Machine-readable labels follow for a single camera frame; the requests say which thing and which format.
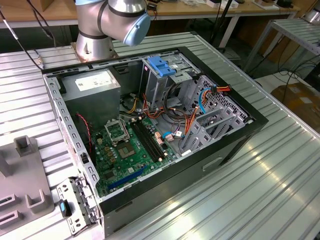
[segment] wooden shelf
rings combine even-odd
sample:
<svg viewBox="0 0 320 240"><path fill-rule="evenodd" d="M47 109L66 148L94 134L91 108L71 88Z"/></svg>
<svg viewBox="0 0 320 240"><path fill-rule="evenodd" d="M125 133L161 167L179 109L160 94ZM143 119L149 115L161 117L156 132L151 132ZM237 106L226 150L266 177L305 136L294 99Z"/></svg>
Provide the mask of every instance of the wooden shelf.
<svg viewBox="0 0 320 240"><path fill-rule="evenodd" d="M296 6L293 8L281 8L280 12L290 14L291 12L298 12L300 9ZM8 22L27 22L35 21L35 17L31 10L17 8L12 6L3 6L3 14ZM148 12L149 15L154 16L153 11ZM210 15L218 13L218 8L209 7L206 4L199 4L198 6L189 6L185 3L178 2L160 2L157 4L158 16L181 16L181 15ZM249 0L244 4L239 4L238 8L231 8L228 14L260 14L260 13L279 13L278 9L264 10ZM77 11L73 0L55 0L44 12L41 13L43 17L50 20L76 20Z"/></svg>

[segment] blue pcie slot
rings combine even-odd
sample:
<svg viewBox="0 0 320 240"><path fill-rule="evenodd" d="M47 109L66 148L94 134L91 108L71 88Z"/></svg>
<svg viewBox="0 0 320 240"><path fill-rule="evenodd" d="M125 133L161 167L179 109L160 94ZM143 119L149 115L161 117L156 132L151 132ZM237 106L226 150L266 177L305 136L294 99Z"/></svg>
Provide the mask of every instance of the blue pcie slot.
<svg viewBox="0 0 320 240"><path fill-rule="evenodd" d="M134 172L134 173L132 173L132 174L130 174L130 175L128 175L128 176L125 176L124 178L122 178L122 179L120 179L120 180L118 180L118 181L110 184L110 185L108 186L108 189L110 190L110 189L116 188L116 187L118 187L118 186L120 186L120 185L122 185L122 184L125 184L126 182L128 182L128 181L130 181L130 180L132 180L132 179L134 179L134 178L136 178L136 177L138 177L138 176L140 176L140 175L144 172L144 169L145 169L146 167L147 167L147 166L144 166L144 167L141 168L140 170L138 170L138 171L136 171L136 172Z"/></svg>

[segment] yellow wire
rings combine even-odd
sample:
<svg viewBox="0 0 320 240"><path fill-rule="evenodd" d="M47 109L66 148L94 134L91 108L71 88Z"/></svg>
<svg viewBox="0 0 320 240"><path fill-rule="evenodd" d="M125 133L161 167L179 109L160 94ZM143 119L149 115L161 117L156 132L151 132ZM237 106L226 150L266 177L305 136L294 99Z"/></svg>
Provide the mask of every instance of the yellow wire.
<svg viewBox="0 0 320 240"><path fill-rule="evenodd" d="M127 112L126 112L127 114L132 114L132 113L134 112L134 110L136 110L137 100L138 100L138 98L135 98L135 99L134 99L133 107L131 108L130 111L127 111Z"/></svg>

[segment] workbench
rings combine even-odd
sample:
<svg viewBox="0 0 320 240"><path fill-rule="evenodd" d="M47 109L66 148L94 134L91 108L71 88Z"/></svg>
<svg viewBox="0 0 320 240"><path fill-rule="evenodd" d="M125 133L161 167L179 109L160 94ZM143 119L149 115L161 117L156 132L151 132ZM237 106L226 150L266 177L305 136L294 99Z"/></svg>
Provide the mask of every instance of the workbench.
<svg viewBox="0 0 320 240"><path fill-rule="evenodd" d="M297 239L320 230L320 136L227 58L190 32L146 37L122 56L186 46L269 122L227 164L113 234L118 239ZM29 51L36 58L34 51ZM79 63L72 47L38 50L46 68ZM1 240L69 239L56 186L76 176L40 71L23 52L0 54L0 145L35 137L55 202L52 213ZM101 239L94 226L75 239Z"/></svg>
<svg viewBox="0 0 320 240"><path fill-rule="evenodd" d="M272 29L278 31L278 34L268 47L267 51L264 53L265 55L272 51L277 42L283 36L288 37L304 48L301 54L297 57L298 61L295 66L292 67L292 69L294 69L299 64L300 60L303 59L304 55L308 51L315 55L320 55L320 26L313 25L300 18L271 20L265 27L263 33L250 52L243 68L245 72L248 70L254 57L258 53L259 49L261 48L262 44L264 43Z"/></svg>
<svg viewBox="0 0 320 240"><path fill-rule="evenodd" d="M237 8L230 8L226 17L231 17L230 23L225 31L225 34L220 42L219 47L224 48L239 20L240 17L245 16L270 16L270 15L288 15L289 19L295 17L299 7L282 8L264 10L255 5L250 0L239 4ZM27 28L38 27L38 23L30 10L4 6L2 9L7 21L12 28ZM47 20L50 26L66 26L77 25L77 11L73 0L54 0L54 2L41 13ZM155 20L155 13L148 11L152 20ZM212 8L206 4L199 4L198 6L189 6L185 3L178 2L159 2L157 4L156 20L176 20L176 19L203 19L215 18L218 14L218 7ZM6 28L5 24L0 21L0 28Z"/></svg>

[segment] pci slot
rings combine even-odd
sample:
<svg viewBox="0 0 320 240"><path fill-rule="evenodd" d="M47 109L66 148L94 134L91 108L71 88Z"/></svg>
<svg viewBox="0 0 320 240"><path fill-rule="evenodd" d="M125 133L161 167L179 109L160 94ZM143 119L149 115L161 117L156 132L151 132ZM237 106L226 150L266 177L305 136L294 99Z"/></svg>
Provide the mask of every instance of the pci slot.
<svg viewBox="0 0 320 240"><path fill-rule="evenodd" d="M131 127L154 163L158 162L159 158L165 158L162 149L141 121L133 123Z"/></svg>
<svg viewBox="0 0 320 240"><path fill-rule="evenodd" d="M130 180L132 180L132 179L134 179L134 178L136 178L136 177L139 177L141 174L144 173L144 169L145 169L146 167L147 167L147 166L145 166L145 167L141 168L140 170L138 170L138 171L136 171L136 172L134 172L134 173L132 173L132 174L130 174L130 175L128 175L128 176L125 176L124 178L122 178L122 179L120 179L120 180L118 180L118 181L110 184L110 185L108 186L108 189L110 190L110 189L113 189L113 188L117 188L117 187L119 187L120 185L125 184L126 182L129 182Z"/></svg>

